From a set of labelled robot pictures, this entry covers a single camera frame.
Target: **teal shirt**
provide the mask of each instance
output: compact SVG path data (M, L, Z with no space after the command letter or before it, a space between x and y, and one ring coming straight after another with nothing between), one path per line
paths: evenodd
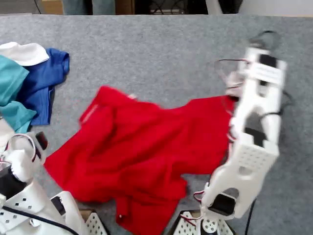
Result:
M17 133L26 133L36 114L14 101L28 73L13 60L0 55L0 112Z

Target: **white cloth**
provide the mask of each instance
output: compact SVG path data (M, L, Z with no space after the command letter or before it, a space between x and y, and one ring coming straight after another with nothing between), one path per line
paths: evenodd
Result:
M2 44L0 45L0 55L14 60L21 66L32 66L49 59L45 49L37 43L20 45L10 42Z

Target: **red shirt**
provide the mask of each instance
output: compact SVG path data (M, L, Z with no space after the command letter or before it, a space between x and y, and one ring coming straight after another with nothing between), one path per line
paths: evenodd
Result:
M162 109L103 86L81 116L81 129L45 167L80 201L114 198L125 229L158 235L186 195L180 175L211 174L220 165L230 119L222 98Z

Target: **gray felt surface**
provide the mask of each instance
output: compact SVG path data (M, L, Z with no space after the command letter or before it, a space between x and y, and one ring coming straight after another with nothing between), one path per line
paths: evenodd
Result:
M246 39L265 29L282 35L275 55L288 63L286 90L296 105L285 111L281 156L266 177L249 234L312 234L313 19L230 15L13 16L0 17L0 43L37 42L70 53L70 73L56 89L51 124L34 128L46 133L52 153L78 130L77 119L102 84L164 107L223 94L224 85L214 73L212 62L240 58ZM207 179L184 177L191 192L203 189ZM38 178L49 196L60 191L44 169ZM91 206L112 235L127 234L114 221L113 201ZM175 217L180 210L197 208L188 196L181 200ZM229 222L240 235L244 233L246 216Z

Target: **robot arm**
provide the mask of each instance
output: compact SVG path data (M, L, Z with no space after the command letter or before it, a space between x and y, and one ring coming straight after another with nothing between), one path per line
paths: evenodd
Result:
M43 133L15 134L0 118L0 148L0 234L89 234L71 194L49 199L34 179L46 159Z
M279 156L280 107L287 64L270 56L269 51L253 47L247 49L245 60L239 62L238 74L245 79L229 124L228 159L204 187L203 221L241 218ZM263 132L246 127L252 113L259 116ZM235 189L237 197L228 195L229 189ZM202 222L197 225L201 227L198 234L217 230L212 224L205 226L207 230Z

